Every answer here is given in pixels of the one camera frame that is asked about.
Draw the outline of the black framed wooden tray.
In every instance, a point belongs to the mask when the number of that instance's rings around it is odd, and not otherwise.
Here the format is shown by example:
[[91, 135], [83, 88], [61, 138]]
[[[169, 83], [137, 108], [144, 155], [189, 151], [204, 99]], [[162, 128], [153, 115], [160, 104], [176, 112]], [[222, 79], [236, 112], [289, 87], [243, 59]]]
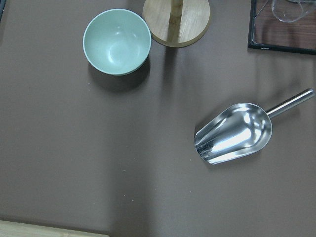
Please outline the black framed wooden tray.
[[293, 22], [272, 14], [272, 0], [251, 2], [248, 48], [315, 55], [316, 10]]

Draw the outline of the clear glass on tray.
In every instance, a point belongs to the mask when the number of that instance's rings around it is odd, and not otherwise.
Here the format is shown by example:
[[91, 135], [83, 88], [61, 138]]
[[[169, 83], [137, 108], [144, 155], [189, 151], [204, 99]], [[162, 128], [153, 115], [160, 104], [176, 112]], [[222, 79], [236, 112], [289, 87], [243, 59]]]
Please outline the clear glass on tray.
[[316, 9], [315, 0], [273, 0], [272, 14], [285, 23], [296, 22]]

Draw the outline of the steel ice scoop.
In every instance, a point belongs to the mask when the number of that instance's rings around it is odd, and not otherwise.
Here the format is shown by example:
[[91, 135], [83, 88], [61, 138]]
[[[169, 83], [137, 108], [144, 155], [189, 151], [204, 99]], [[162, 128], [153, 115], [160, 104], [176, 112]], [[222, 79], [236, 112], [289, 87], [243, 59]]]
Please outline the steel ice scoop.
[[252, 103], [234, 104], [195, 134], [195, 149], [212, 165], [258, 152], [272, 136], [271, 119], [314, 95], [315, 91], [308, 88], [267, 111]]

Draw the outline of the mint green bowl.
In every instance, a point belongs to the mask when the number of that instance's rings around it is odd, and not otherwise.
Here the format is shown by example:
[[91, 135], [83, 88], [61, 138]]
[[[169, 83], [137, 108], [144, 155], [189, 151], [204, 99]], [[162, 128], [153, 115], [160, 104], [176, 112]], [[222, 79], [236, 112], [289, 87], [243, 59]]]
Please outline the mint green bowl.
[[151, 42], [151, 32], [142, 17], [127, 9], [110, 9], [89, 22], [82, 46], [86, 59], [95, 69], [123, 76], [144, 64]]

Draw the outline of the wooden cup rack stand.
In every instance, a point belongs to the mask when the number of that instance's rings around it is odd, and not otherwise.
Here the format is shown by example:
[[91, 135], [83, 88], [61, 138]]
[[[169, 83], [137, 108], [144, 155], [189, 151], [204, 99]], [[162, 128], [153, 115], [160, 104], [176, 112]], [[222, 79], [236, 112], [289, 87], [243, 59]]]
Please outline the wooden cup rack stand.
[[155, 41], [167, 47], [186, 47], [206, 33], [211, 8], [207, 0], [146, 0], [142, 17]]

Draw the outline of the bamboo cutting board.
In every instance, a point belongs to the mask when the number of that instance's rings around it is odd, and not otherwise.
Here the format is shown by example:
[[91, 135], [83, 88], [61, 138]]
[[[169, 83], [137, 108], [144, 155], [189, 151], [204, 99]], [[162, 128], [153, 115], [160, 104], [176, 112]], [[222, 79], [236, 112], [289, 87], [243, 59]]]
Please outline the bamboo cutting board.
[[107, 237], [108, 235], [1, 220], [0, 221], [0, 236], [1, 237]]

